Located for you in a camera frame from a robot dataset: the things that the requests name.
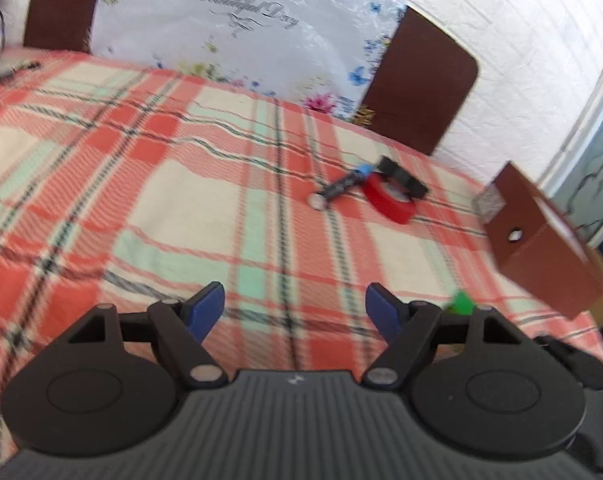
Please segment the small green object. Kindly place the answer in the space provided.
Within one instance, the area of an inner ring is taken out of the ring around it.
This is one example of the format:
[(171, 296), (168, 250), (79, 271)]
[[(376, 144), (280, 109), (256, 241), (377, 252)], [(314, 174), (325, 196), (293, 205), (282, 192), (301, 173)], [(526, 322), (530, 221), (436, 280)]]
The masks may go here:
[(474, 300), (464, 290), (458, 290), (446, 305), (446, 311), (458, 315), (471, 315), (475, 307)]

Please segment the brown cardboard shoe box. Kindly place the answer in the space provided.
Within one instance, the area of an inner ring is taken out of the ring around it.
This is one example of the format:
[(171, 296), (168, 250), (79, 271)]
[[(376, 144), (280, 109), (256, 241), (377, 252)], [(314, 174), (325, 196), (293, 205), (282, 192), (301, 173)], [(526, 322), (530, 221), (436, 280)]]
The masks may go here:
[(575, 229), (507, 162), (473, 200), (499, 272), (572, 320), (603, 296), (603, 273)]

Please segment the red tape roll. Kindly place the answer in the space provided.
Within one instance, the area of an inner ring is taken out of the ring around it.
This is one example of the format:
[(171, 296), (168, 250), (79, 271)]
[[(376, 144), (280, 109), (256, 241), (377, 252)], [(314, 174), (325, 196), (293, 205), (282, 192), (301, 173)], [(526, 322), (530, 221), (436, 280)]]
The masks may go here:
[(361, 191), (373, 208), (390, 221), (407, 224), (416, 213), (413, 200), (400, 193), (382, 174), (370, 174), (361, 184)]

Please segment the black tape roll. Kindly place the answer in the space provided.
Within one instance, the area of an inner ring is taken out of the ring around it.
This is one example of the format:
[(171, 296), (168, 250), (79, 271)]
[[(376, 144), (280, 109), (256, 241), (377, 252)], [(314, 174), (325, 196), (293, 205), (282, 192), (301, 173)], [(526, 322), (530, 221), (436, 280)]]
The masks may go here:
[(410, 200), (423, 200), (429, 192), (423, 182), (389, 157), (383, 156), (376, 169), (399, 193)]

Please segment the floral plastic pillow bag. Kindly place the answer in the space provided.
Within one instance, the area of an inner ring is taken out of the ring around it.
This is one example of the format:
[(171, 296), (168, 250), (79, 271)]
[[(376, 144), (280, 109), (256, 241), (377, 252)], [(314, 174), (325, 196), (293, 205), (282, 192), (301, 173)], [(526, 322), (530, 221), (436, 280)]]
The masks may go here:
[(91, 51), (348, 120), (405, 0), (96, 0)]

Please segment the black blue marker pen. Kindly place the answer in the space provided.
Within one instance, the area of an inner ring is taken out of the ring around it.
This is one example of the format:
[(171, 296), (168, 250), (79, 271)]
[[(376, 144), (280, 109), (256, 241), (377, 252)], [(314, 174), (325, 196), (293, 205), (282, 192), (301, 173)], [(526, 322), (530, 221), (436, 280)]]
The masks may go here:
[(374, 167), (370, 164), (363, 164), (349, 171), (341, 179), (323, 186), (319, 192), (311, 193), (307, 198), (308, 205), (313, 210), (323, 211), (329, 207), (333, 200), (346, 194), (349, 190), (367, 181), (371, 176)]

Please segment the red plaid bed cloth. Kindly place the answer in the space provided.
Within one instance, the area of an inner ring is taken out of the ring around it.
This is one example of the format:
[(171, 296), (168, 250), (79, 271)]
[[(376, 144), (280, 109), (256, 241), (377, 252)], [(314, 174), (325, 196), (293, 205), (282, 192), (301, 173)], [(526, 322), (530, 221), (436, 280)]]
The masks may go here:
[[(207, 337), (227, 370), (360, 374), (384, 342), (367, 285), (446, 304), (458, 290), (529, 336), (603, 361), (594, 319), (567, 320), (502, 276), (472, 201), (480, 184), (376, 134), (299, 106), (77, 52), (0, 82), (0, 393), (100, 302), (137, 311), (217, 281)], [(311, 193), (393, 159), (429, 189), (407, 224), (361, 184), (326, 210)], [(14, 446), (0, 415), (0, 465)]]

